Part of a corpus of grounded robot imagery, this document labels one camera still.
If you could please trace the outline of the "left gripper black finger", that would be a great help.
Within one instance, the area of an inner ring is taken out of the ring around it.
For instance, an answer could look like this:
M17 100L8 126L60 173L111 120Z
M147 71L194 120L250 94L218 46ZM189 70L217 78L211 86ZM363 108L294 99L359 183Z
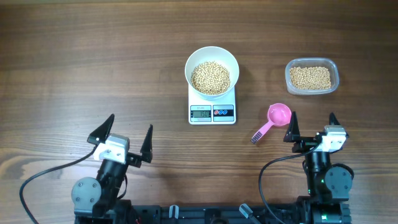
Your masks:
M106 139L110 135L111 128L114 123L114 114L111 114L108 119L97 127L88 136L87 142L94 145L99 145L100 143L105 143Z
M153 134L153 125L149 126L147 134L144 138L144 142L142 143L142 147L140 150L141 160L147 163L152 162L153 153L152 153L152 134Z

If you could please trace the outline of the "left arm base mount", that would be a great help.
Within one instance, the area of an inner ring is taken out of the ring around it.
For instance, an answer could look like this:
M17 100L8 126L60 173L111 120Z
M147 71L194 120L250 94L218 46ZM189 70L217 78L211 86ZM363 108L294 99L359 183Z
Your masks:
M141 217L130 200L118 200L103 217L75 216L74 224L141 224Z

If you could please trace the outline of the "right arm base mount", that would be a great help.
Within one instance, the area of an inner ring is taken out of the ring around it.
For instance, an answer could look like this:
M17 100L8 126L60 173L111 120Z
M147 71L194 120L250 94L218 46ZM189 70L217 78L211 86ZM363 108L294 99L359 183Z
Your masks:
M352 224L349 205L345 203L322 204L299 196L296 201L300 224Z

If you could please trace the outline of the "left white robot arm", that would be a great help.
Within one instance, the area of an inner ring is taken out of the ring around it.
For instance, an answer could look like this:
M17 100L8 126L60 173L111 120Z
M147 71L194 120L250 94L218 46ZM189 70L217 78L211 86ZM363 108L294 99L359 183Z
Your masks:
M114 115L88 136L94 144L93 157L102 161L97 176L84 177L72 188L75 223L141 223L141 217L125 194L119 194L127 184L127 169L140 168L143 162L152 162L152 134L150 125L139 154L129 152L129 138L111 132Z

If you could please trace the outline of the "pink plastic scoop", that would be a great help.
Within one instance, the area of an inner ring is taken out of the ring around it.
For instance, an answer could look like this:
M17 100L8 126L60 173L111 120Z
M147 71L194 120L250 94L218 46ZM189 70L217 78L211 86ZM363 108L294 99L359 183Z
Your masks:
M273 126L281 127L289 124L291 116L292 112L285 104L275 103L270 105L267 112L268 122L255 133L251 138L251 142L253 144L257 143Z

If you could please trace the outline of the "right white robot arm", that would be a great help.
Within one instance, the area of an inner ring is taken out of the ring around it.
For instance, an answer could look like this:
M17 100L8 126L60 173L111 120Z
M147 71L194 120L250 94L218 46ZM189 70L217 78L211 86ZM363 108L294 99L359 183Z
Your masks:
M284 142L292 142L293 153L303 154L303 169L307 176L308 196L297 198L299 223L347 224L351 223L349 192L354 172L347 165L332 164L330 155L343 149L349 134L329 115L329 124L314 137L300 135L296 113L292 113Z

